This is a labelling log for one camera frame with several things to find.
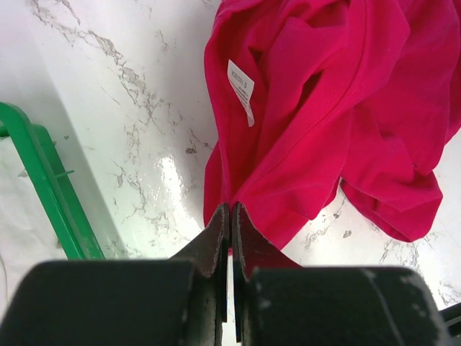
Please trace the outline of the magenta pink t-shirt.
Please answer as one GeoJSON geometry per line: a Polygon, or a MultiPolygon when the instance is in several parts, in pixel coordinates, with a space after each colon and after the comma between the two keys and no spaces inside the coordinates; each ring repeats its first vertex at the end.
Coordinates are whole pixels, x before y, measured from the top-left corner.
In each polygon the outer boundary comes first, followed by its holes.
{"type": "Polygon", "coordinates": [[[342,190],[394,239],[429,233],[460,129],[458,1],[222,1],[204,63],[205,221],[242,203],[283,248],[342,190]]]}

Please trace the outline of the white crumpled t-shirt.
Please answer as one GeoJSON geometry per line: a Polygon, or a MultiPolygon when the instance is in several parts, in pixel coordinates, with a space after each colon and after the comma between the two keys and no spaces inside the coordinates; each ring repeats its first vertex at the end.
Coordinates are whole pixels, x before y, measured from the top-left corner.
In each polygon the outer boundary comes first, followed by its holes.
{"type": "Polygon", "coordinates": [[[1,307],[37,263],[66,255],[10,137],[1,139],[1,307]]]}

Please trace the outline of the green plastic tray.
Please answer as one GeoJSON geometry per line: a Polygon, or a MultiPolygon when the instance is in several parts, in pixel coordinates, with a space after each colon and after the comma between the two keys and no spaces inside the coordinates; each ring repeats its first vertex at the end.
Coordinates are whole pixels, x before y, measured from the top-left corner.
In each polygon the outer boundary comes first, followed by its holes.
{"type": "Polygon", "coordinates": [[[10,137],[67,258],[103,260],[94,235],[47,129],[11,104],[1,104],[1,136],[10,137]]]}

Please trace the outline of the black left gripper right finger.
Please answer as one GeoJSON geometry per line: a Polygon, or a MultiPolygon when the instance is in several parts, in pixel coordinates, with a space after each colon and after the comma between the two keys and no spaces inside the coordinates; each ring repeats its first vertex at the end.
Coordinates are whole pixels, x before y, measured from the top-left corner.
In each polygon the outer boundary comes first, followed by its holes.
{"type": "Polygon", "coordinates": [[[236,339],[242,345],[453,345],[440,311],[404,267],[303,267],[232,212],[236,339]]]}

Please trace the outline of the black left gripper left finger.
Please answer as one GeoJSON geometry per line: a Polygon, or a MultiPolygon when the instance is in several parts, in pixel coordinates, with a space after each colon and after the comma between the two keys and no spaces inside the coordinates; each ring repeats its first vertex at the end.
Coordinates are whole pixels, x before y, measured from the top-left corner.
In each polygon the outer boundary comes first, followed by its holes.
{"type": "Polygon", "coordinates": [[[229,212],[169,259],[36,265],[1,323],[3,345],[220,345],[229,212]]]}

